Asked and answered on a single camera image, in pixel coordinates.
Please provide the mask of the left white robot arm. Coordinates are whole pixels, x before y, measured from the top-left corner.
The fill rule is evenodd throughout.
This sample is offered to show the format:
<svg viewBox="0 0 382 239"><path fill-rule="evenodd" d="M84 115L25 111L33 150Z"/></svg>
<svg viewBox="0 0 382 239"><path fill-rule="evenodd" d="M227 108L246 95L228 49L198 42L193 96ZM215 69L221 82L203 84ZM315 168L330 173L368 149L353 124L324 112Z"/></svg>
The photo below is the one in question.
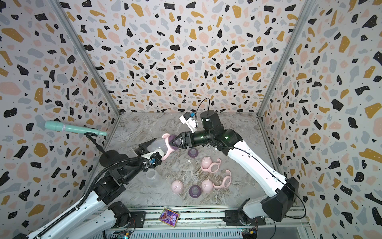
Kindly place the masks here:
<svg viewBox="0 0 382 239"><path fill-rule="evenodd" d="M133 223L127 207L116 198L137 174L159 166L173 152L168 134L142 143L132 157L116 150L101 150L104 168L94 178L79 202L52 222L17 239L86 239L114 226L124 228Z"/></svg>

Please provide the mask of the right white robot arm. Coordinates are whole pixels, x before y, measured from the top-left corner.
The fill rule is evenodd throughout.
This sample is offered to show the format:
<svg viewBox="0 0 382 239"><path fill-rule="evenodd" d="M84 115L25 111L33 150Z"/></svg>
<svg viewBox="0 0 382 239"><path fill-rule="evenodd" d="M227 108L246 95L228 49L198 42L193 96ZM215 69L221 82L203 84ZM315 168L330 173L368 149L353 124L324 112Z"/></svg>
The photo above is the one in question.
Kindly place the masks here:
<svg viewBox="0 0 382 239"><path fill-rule="evenodd" d="M169 145L188 149L209 144L245 169L262 187L264 197L248 199L238 209L241 222L260 216L268 216L281 222L298 198L299 182L286 178L264 162L233 129L225 129L218 114L214 111L201 113L203 130L191 127L175 136Z"/></svg>

